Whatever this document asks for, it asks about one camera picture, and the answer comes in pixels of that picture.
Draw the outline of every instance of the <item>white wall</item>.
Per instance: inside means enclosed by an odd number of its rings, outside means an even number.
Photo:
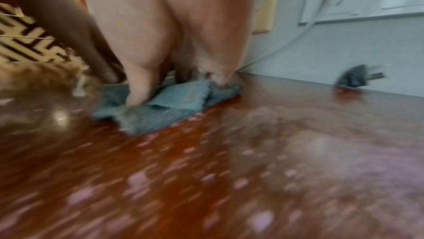
[[[247,63],[301,32],[304,1],[279,0],[274,30],[253,36]],[[367,89],[424,97],[424,17],[316,25],[277,56],[242,71],[333,84],[359,64],[384,65],[387,78],[371,81]]]

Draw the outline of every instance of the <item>skin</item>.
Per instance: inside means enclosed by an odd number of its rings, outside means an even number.
[[[245,56],[254,11],[254,0],[87,2],[128,77],[128,106],[148,101],[172,65],[178,83],[225,85]]]
[[[105,83],[125,78],[122,66],[88,12],[74,0],[1,0],[19,5],[57,40],[74,49]]]

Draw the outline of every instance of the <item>folded cloth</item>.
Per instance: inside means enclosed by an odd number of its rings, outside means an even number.
[[[146,104],[127,108],[127,84],[104,86],[103,101],[93,113],[94,119],[112,118],[129,135],[153,132],[189,118],[219,102],[238,96],[241,84],[231,83],[224,89],[213,81],[199,80],[175,84],[172,77],[157,87],[154,98]]]

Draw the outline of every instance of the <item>table top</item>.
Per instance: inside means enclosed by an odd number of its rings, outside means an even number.
[[[424,238],[423,99],[235,81],[137,137],[91,120],[95,98],[2,95],[1,237]]]

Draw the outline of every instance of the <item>light switch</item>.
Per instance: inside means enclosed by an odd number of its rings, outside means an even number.
[[[273,30],[278,0],[257,0],[253,34]]]

